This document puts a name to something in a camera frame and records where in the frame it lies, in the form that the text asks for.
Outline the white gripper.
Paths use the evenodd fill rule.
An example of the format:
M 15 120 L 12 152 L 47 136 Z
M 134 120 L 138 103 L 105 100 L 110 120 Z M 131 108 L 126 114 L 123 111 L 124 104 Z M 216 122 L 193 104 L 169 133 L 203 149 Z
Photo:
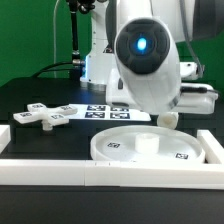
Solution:
M 168 112 L 211 114 L 214 112 L 215 101 L 218 94 L 206 84 L 181 85 L 183 92 L 170 102 L 165 101 L 166 96 L 158 98 L 154 93 L 139 87 L 143 91 L 143 102 L 138 103 L 124 84 L 117 69 L 112 69 L 106 87 L 106 103 L 114 107 L 137 109 L 151 115 Z

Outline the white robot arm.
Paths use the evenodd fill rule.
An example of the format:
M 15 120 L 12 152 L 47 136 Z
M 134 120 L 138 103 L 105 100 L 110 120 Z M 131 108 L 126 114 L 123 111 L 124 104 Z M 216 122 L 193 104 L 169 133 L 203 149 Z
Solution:
M 218 93 L 193 81 L 199 59 L 180 60 L 176 44 L 224 31 L 224 0 L 78 0 L 92 14 L 92 50 L 81 85 L 106 93 L 110 106 L 150 115 L 211 114 Z

